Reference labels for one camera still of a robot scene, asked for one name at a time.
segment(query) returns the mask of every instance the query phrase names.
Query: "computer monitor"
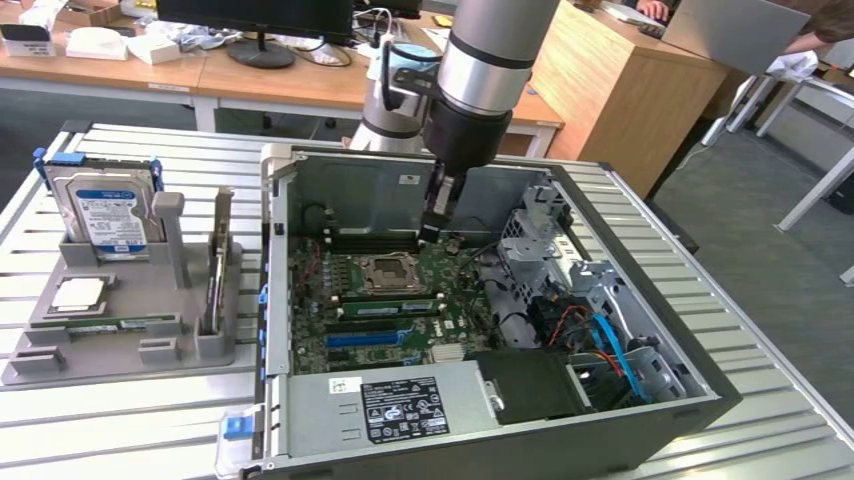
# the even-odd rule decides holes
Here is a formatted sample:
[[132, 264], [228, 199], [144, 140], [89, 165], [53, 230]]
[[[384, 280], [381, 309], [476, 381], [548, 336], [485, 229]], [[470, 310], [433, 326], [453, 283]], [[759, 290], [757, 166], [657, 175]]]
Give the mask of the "computer monitor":
[[293, 54], [264, 43], [265, 33], [322, 38], [342, 44], [352, 35], [353, 0], [157, 0], [157, 18], [213, 28], [257, 32], [257, 41], [228, 46], [244, 65], [282, 68]]
[[394, 18], [421, 18], [421, 0], [354, 0], [356, 11], [386, 8]]

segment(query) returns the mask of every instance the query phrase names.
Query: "green circuit board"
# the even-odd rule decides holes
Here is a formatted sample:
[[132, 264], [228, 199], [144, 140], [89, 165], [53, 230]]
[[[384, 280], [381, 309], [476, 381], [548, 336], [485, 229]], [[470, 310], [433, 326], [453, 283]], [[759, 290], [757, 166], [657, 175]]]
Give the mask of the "green circuit board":
[[[428, 351], [433, 345], [458, 343], [465, 352], [472, 352], [488, 350], [489, 344], [495, 344], [489, 305], [473, 268], [466, 268], [457, 276], [461, 262], [476, 249], [462, 249], [452, 256], [440, 242], [414, 254], [342, 255], [332, 254], [318, 242], [305, 238], [294, 239], [290, 245], [294, 296], [290, 351], [297, 375], [420, 365], [429, 363]], [[401, 280], [400, 284], [384, 285], [381, 279], [370, 277], [369, 269], [374, 266], [398, 268], [392, 260], [402, 262], [412, 270], [392, 272], [390, 276], [404, 279], [406, 274], [414, 273], [414, 281], [408, 278], [409, 281]], [[396, 300], [400, 295], [418, 296], [418, 299]], [[348, 303], [356, 298], [358, 308]], [[413, 303], [424, 304], [421, 311], [428, 315], [409, 308]], [[398, 314], [393, 313], [394, 307], [398, 307]], [[353, 318], [356, 313], [372, 315], [364, 320]], [[393, 322], [398, 344], [340, 348], [326, 345], [326, 326], [374, 321], [381, 321], [382, 325]]]

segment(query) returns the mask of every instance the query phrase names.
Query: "table leg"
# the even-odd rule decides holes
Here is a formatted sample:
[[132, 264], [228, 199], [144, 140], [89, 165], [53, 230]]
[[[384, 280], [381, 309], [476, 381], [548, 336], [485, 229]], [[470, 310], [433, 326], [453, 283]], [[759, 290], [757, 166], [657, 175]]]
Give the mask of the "table leg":
[[841, 279], [841, 282], [844, 282], [845, 287], [854, 287], [854, 267], [848, 268], [839, 278]]
[[805, 197], [803, 197], [800, 203], [797, 203], [791, 212], [788, 212], [783, 221], [779, 222], [776, 225], [779, 230], [787, 232], [791, 229], [795, 222], [800, 220], [800, 217], [803, 217], [809, 208], [812, 208], [812, 205], [829, 194], [851, 172], [854, 172], [854, 148], [848, 150], [848, 153], [844, 154], [841, 160], [839, 160], [829, 172], [827, 172], [827, 175], [824, 175], [824, 178], [817, 182], [817, 185], [815, 185], [809, 193], [805, 194]]
[[545, 158], [551, 141], [555, 138], [557, 129], [553, 127], [540, 127], [536, 129], [536, 135], [531, 139], [525, 156], [529, 158]]
[[759, 130], [756, 130], [756, 137], [764, 137], [764, 134], [767, 133], [768, 128], [771, 128], [771, 124], [773, 123], [773, 120], [776, 120], [776, 116], [780, 114], [780, 112], [785, 109], [791, 101], [795, 99], [795, 95], [797, 94], [801, 88], [803, 88], [803, 83], [796, 83], [795, 86], [791, 87], [791, 90], [788, 90], [788, 93], [780, 100], [779, 105], [776, 105], [776, 108], [773, 108], [773, 111], [771, 112], [771, 115], [768, 116], [767, 120], [759, 127]]
[[192, 106], [196, 111], [196, 130], [216, 133], [216, 107], [218, 102], [213, 97], [193, 97]]
[[699, 141], [703, 147], [709, 147], [711, 145], [713, 145], [715, 142], [717, 141], [717, 138], [720, 138], [720, 134], [723, 133], [723, 127], [725, 126], [727, 118], [728, 117], [720, 117], [717, 120], [715, 120], [715, 123], [711, 124], [711, 128], [708, 129], [708, 132], [705, 132], [705, 135]]
[[737, 115], [735, 115], [735, 118], [732, 119], [732, 121], [725, 127], [729, 133], [735, 133], [737, 129], [741, 128], [741, 125], [747, 121], [747, 118], [749, 117], [749, 115], [752, 115], [752, 109], [756, 106], [756, 103], [759, 103], [759, 100], [761, 100], [765, 97], [768, 91], [771, 90], [771, 87], [773, 86], [773, 82], [775, 80], [771, 77], [764, 77], [761, 79], [759, 88], [756, 89], [751, 97], [747, 99], [747, 103], [744, 103], [744, 106], [741, 107], [740, 112], [737, 112]]
[[755, 76], [751, 76], [737, 87], [737, 92], [735, 93], [735, 98], [732, 99], [732, 108], [729, 108], [729, 113], [724, 117], [720, 117], [717, 120], [715, 120], [715, 123], [712, 123], [705, 136], [699, 141], [703, 147], [712, 146], [717, 141], [717, 138], [720, 138], [720, 135], [723, 134], [723, 127], [725, 126], [725, 121], [729, 119], [729, 115], [732, 115], [732, 110], [735, 110], [737, 104], [741, 103], [741, 99], [744, 98], [744, 95], [747, 95], [747, 91], [752, 88], [752, 84], [756, 83], [756, 80], [757, 78]]

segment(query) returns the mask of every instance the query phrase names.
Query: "hard drive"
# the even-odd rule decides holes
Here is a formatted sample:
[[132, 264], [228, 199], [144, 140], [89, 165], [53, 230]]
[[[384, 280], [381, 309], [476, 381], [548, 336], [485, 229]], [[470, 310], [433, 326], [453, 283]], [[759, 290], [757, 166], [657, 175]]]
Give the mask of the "hard drive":
[[125, 260], [148, 255], [148, 244], [165, 241], [153, 215], [160, 190], [160, 162], [76, 157], [45, 162], [45, 176], [68, 240], [90, 242], [98, 258]]

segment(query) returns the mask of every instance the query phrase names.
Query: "power supply label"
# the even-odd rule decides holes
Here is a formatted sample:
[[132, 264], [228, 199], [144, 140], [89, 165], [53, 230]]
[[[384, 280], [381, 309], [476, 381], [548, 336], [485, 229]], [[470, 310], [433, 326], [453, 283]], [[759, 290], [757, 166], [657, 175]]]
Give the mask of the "power supply label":
[[372, 443], [450, 433], [434, 377], [362, 383], [361, 402]]
[[126, 190], [77, 190], [76, 195], [92, 245], [109, 253], [142, 251], [145, 230], [133, 213], [136, 194]]

